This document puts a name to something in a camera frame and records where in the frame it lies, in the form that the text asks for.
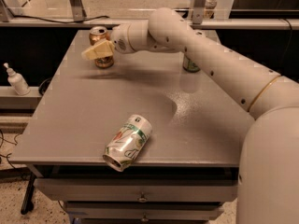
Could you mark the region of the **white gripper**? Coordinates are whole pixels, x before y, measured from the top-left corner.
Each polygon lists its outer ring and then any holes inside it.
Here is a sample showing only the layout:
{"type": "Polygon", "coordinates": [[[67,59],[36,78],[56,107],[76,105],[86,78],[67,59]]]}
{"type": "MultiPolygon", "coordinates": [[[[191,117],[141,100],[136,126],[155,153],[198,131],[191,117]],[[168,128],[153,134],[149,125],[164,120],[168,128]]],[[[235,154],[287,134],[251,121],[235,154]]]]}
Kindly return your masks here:
{"type": "Polygon", "coordinates": [[[85,60],[95,60],[110,57],[114,54],[114,49],[123,54],[131,53],[132,47],[130,45],[128,36],[129,27],[130,23],[124,23],[119,26],[115,26],[110,35],[111,41],[113,43],[109,40],[101,39],[94,45],[82,51],[81,57],[85,60]]]}

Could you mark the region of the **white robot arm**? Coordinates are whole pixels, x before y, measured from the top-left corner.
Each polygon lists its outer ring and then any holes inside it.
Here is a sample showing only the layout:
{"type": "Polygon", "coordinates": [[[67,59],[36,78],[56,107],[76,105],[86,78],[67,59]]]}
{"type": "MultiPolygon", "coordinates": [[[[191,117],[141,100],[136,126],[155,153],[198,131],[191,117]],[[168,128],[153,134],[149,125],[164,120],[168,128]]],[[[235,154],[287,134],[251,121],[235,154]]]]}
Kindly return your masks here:
{"type": "Polygon", "coordinates": [[[299,223],[299,84],[215,42],[174,10],[124,23],[83,51],[181,51],[254,118],[242,146],[236,224],[299,223]]]}

